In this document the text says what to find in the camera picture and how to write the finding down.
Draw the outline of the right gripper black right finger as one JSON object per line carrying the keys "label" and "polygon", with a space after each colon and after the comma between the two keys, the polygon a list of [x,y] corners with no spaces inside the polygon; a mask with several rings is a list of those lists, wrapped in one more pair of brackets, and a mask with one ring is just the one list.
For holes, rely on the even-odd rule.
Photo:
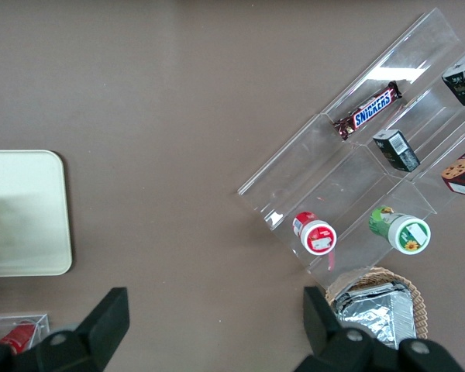
{"label": "right gripper black right finger", "polygon": [[427,339],[405,339],[397,350],[363,330],[340,325],[317,287],[306,287],[303,323],[312,354],[303,371],[461,371],[453,356]]}

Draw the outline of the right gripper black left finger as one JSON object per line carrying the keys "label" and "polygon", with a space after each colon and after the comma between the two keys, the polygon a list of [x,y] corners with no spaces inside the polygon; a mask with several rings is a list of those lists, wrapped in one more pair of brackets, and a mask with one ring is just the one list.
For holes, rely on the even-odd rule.
{"label": "right gripper black left finger", "polygon": [[129,324],[128,290],[112,288],[75,330],[55,332],[15,356],[0,345],[0,371],[103,371]]}

